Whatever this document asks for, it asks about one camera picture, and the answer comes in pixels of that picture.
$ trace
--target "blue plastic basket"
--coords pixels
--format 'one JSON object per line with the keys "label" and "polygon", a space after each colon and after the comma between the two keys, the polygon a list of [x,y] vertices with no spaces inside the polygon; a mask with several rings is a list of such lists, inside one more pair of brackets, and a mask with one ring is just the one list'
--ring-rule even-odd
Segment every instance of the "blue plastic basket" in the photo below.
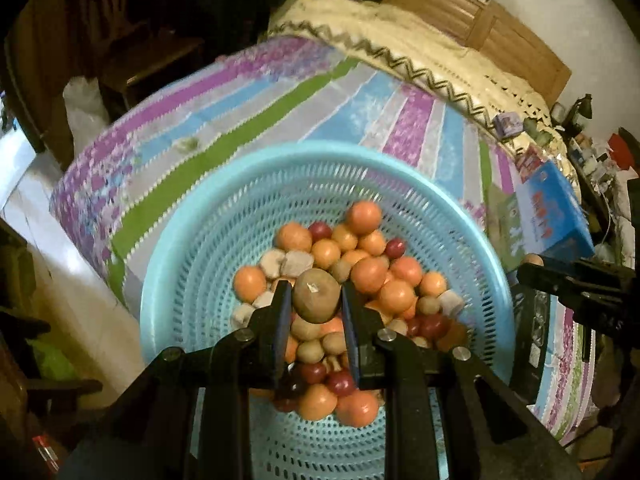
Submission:
{"label": "blue plastic basket", "polygon": [[[208,176],[175,211],[151,257],[140,331],[150,362],[167,346],[194,351],[231,332],[239,303],[233,276],[256,264],[286,222],[336,224],[356,200],[383,211],[385,236],[444,273],[466,302],[470,348],[505,382],[513,366],[514,328],[507,282],[494,250],[443,190],[394,158],[352,144],[281,144],[238,158]],[[254,478],[382,479],[385,417],[362,429],[333,417],[305,422],[251,403]],[[198,434],[199,416],[194,425]]]}

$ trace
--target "chair seat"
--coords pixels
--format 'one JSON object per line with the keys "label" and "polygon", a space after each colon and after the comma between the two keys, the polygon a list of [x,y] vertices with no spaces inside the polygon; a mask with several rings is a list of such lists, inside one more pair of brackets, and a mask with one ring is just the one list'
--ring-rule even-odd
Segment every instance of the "chair seat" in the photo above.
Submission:
{"label": "chair seat", "polygon": [[128,87],[194,52],[203,43],[201,38],[178,38],[173,34],[152,36],[109,57],[98,79],[109,88],[122,93]]}

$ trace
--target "striped tablecloth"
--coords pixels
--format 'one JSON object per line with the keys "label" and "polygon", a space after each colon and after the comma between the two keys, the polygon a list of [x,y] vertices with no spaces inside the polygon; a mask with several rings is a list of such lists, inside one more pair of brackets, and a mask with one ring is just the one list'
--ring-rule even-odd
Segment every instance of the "striped tablecloth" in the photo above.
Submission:
{"label": "striped tablecloth", "polygon": [[[446,189],[484,228],[510,158],[454,107],[334,48],[277,37],[157,92],[71,165],[50,209],[134,316],[146,266],[180,200],[225,162],[279,142],[326,139],[388,153]],[[591,384],[570,312],[553,310],[536,415],[558,437]]]}

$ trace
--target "metal bolt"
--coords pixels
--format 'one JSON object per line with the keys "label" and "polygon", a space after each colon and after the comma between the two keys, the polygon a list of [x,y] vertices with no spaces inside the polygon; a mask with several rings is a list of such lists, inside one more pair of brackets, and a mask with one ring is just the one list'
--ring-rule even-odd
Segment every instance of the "metal bolt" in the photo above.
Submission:
{"label": "metal bolt", "polygon": [[162,359],[169,363],[179,359],[181,355],[182,348],[178,348],[177,346],[169,346],[169,348],[162,350]]}
{"label": "metal bolt", "polygon": [[471,359],[471,352],[469,351],[469,348],[465,348],[463,346],[456,346],[453,349],[452,354],[458,361],[469,361],[469,359]]}
{"label": "metal bolt", "polygon": [[391,343],[396,338],[396,332],[388,328],[381,328],[378,330],[378,339]]}
{"label": "metal bolt", "polygon": [[251,339],[253,339],[254,333],[252,332],[252,330],[250,328],[241,328],[240,330],[236,330],[234,332],[234,336],[236,337],[236,339],[238,339],[238,341],[242,342],[242,343],[246,343],[247,341],[251,341]]}

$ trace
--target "wooden headboard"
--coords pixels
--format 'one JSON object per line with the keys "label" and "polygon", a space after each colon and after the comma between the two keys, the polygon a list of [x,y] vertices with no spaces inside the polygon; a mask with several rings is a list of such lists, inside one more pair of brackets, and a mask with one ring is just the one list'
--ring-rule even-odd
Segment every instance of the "wooden headboard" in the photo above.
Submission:
{"label": "wooden headboard", "polygon": [[571,71],[504,7],[478,0],[385,0],[410,10],[459,44],[484,54],[499,68],[526,79],[551,106]]}

